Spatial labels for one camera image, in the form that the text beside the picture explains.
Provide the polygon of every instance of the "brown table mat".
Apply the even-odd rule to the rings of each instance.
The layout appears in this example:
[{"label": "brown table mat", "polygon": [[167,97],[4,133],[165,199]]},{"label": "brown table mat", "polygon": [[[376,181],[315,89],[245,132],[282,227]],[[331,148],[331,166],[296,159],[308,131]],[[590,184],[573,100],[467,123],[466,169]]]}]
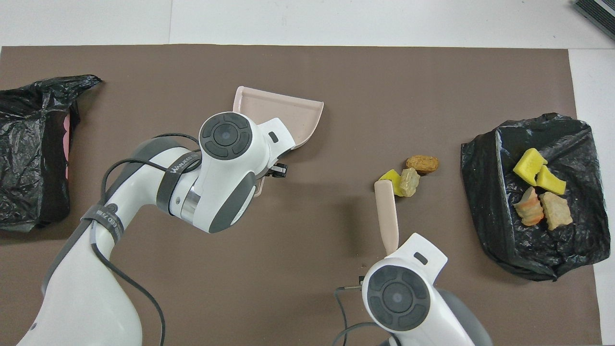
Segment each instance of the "brown table mat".
[{"label": "brown table mat", "polygon": [[[397,203],[401,242],[418,232],[449,262],[437,287],[457,294],[496,345],[599,344],[591,266],[555,283],[517,278],[480,249],[459,171],[459,146],[507,119],[575,116],[565,50],[420,47],[3,47],[0,89],[92,73],[104,85],[80,102],[71,152],[72,211],[30,235],[0,233],[0,344],[14,345],[39,310],[52,259],[89,206],[107,167],[163,132],[196,135],[230,110],[244,85],[325,102],[314,136],[290,153],[241,221],[206,234],[153,206],[127,228],[111,260],[148,288],[167,319],[166,345],[327,345],[342,329],[338,286],[384,255],[373,182],[414,154],[440,169]],[[123,284],[144,345],[155,309]],[[368,320],[343,295],[350,323]],[[365,328],[349,345],[386,333]]]}]

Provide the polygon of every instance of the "food scrap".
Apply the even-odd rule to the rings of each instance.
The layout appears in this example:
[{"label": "food scrap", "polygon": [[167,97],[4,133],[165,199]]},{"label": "food scrap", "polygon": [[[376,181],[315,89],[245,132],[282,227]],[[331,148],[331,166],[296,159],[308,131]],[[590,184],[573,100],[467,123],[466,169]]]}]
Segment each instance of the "food scrap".
[{"label": "food scrap", "polygon": [[543,193],[540,195],[540,199],[550,231],[559,226],[569,225],[573,222],[567,200],[551,192]]},{"label": "food scrap", "polygon": [[525,151],[512,171],[528,184],[536,186],[536,174],[540,172],[542,165],[547,163],[536,148],[530,148]]},{"label": "food scrap", "polygon": [[566,190],[566,182],[554,176],[547,166],[542,166],[540,168],[538,178],[536,179],[536,185],[556,195],[563,195]]},{"label": "food scrap", "polygon": [[414,168],[419,174],[425,175],[438,169],[438,159],[433,156],[414,155],[406,160],[406,168]]},{"label": "food scrap", "polygon": [[402,176],[399,175],[399,173],[397,173],[395,169],[391,169],[390,171],[386,172],[378,180],[390,180],[393,184],[393,193],[395,193],[397,196],[403,197],[403,191],[399,186],[402,182]]},{"label": "food scrap", "polygon": [[533,226],[540,222],[544,218],[542,212],[542,206],[538,200],[538,195],[533,187],[530,187],[525,191],[521,201],[517,204],[513,204],[517,210],[517,214],[521,217],[521,223],[526,226]]},{"label": "food scrap", "polygon": [[414,168],[406,168],[402,171],[400,188],[404,197],[411,197],[414,193],[416,193],[416,187],[419,185],[420,177],[421,176]]}]

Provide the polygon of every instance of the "black plastic bag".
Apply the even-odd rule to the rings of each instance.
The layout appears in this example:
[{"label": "black plastic bag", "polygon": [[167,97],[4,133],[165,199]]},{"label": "black plastic bag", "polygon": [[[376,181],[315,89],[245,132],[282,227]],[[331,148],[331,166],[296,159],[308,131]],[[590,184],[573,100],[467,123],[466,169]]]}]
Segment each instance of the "black plastic bag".
[{"label": "black plastic bag", "polygon": [[100,82],[58,77],[0,91],[0,230],[28,232],[68,215],[65,134],[79,123],[79,94]]},{"label": "black plastic bag", "polygon": [[[530,187],[512,169],[536,148],[555,176],[573,222],[549,231],[543,219],[525,226],[513,204]],[[533,281],[557,280],[610,255],[611,237],[592,129],[556,113],[507,121],[461,145],[461,172],[483,250],[502,268]]]}]

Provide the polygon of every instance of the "white table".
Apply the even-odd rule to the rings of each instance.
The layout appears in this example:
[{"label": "white table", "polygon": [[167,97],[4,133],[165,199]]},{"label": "white table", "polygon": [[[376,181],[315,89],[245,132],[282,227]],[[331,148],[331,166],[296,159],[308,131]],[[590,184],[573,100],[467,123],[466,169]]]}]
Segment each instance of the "white table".
[{"label": "white table", "polygon": [[[615,41],[568,0],[0,2],[0,49],[175,43],[569,49],[577,115],[593,127],[615,219]],[[615,344],[615,258],[594,269],[603,343]]]}]

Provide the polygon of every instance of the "bread piece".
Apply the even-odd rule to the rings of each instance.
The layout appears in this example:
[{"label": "bread piece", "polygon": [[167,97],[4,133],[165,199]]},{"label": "bread piece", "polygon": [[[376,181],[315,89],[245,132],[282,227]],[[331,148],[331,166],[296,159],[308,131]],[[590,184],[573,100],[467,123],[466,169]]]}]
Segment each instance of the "bread piece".
[{"label": "bread piece", "polygon": [[530,187],[525,191],[521,201],[517,204],[513,204],[517,214],[521,217],[521,223],[526,226],[533,226],[540,222],[544,218],[542,213],[542,206],[538,200],[538,195],[533,187]]},{"label": "bread piece", "polygon": [[419,178],[421,176],[416,172],[414,168],[406,168],[402,171],[402,181],[399,187],[402,189],[404,197],[411,197],[416,193],[416,187],[419,185]]},{"label": "bread piece", "polygon": [[439,164],[437,158],[426,155],[414,155],[406,160],[406,168],[414,168],[423,175],[435,172]]},{"label": "bread piece", "polygon": [[559,226],[569,225],[573,222],[570,216],[568,201],[558,197],[552,192],[545,192],[540,195],[544,215],[547,217],[547,225],[552,231]]}]

